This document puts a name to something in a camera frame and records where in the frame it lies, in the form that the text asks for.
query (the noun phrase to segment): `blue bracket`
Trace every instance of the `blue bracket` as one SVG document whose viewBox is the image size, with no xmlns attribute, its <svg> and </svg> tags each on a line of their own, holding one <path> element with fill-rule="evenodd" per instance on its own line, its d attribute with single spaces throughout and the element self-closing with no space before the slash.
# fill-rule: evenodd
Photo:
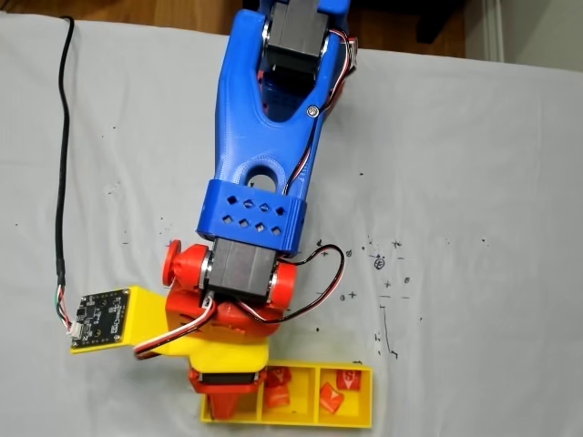
<svg viewBox="0 0 583 437">
<path fill-rule="evenodd" d="M 349 4 L 349 0 L 337 3 Z M 257 78 L 265 20 L 264 14 L 249 10 L 240 10 L 235 16 L 220 71 L 215 175 L 207 188 L 197 232 L 205 239 L 221 237 L 294 254 L 300 243 L 305 199 L 324 120 L 323 111 L 314 118 L 307 114 L 307 108 L 324 106 L 338 74 L 340 41 L 338 36 L 329 35 L 312 91 L 287 120 L 276 122 L 263 109 Z M 309 158 L 284 194 L 307 146 L 311 148 Z M 273 180 L 275 192 L 248 186 L 258 174 Z"/>
</svg>

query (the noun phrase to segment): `yellow tray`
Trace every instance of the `yellow tray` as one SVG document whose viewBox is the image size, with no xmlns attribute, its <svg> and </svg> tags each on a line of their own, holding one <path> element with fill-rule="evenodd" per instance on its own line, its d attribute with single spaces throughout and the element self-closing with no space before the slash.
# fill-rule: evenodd
<svg viewBox="0 0 583 437">
<path fill-rule="evenodd" d="M 360 364 L 272 360 L 270 366 L 290 368 L 288 382 L 290 404 L 269 408 L 263 400 L 263 384 L 258 391 L 241 395 L 233 416 L 228 420 L 214 420 L 210 403 L 203 395 L 200 406 L 201 422 L 258 423 L 265 425 L 330 426 L 370 428 L 373 421 L 373 370 Z M 361 372 L 359 391 L 338 390 L 336 371 Z M 344 395 L 338 411 L 332 414 L 320 406 L 320 388 L 329 382 Z"/>
</svg>

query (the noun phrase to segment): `red cube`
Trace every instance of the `red cube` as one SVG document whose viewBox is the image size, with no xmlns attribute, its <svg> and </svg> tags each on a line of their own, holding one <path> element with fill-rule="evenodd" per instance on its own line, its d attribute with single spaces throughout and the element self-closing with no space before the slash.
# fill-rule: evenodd
<svg viewBox="0 0 583 437">
<path fill-rule="evenodd" d="M 289 367 L 277 366 L 268 367 L 265 378 L 265 387 L 276 387 L 287 384 L 292 379 L 292 373 Z"/>
<path fill-rule="evenodd" d="M 344 395 L 332 388 L 329 382 L 326 382 L 320 389 L 320 405 L 334 414 L 342 405 Z"/>
<path fill-rule="evenodd" d="M 275 387 L 265 387 L 264 389 L 265 403 L 269 408 L 282 407 L 290 404 L 290 393 L 288 386 L 276 385 Z"/>
<path fill-rule="evenodd" d="M 336 388 L 338 390 L 360 390 L 361 371 L 336 371 Z"/>
</svg>

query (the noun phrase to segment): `white cloth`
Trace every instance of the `white cloth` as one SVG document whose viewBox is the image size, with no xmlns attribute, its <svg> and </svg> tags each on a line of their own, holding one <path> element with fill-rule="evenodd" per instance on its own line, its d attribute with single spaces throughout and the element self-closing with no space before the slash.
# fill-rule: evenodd
<svg viewBox="0 0 583 437">
<path fill-rule="evenodd" d="M 52 302 L 66 30 L 0 15 L 0 434 L 257 435 L 199 423 L 183 359 L 67 352 Z M 77 23 L 70 313 L 83 294 L 131 283 L 166 292 L 165 245 L 198 240 L 226 41 Z M 322 239 L 352 256 L 271 356 L 372 365 L 373 428 L 351 435 L 582 435 L 583 75 L 369 50 L 358 63 L 324 125 L 302 236 L 303 255 Z M 336 262 L 301 269 L 296 308 Z M 343 433 L 269 429 L 300 432 Z"/>
</svg>

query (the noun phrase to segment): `screw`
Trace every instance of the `screw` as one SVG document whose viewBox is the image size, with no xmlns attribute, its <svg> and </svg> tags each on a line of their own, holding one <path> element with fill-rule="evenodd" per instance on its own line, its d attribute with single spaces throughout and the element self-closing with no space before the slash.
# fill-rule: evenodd
<svg viewBox="0 0 583 437">
<path fill-rule="evenodd" d="M 308 115 L 312 118 L 316 118 L 320 114 L 320 109 L 316 105 L 308 106 Z"/>
</svg>

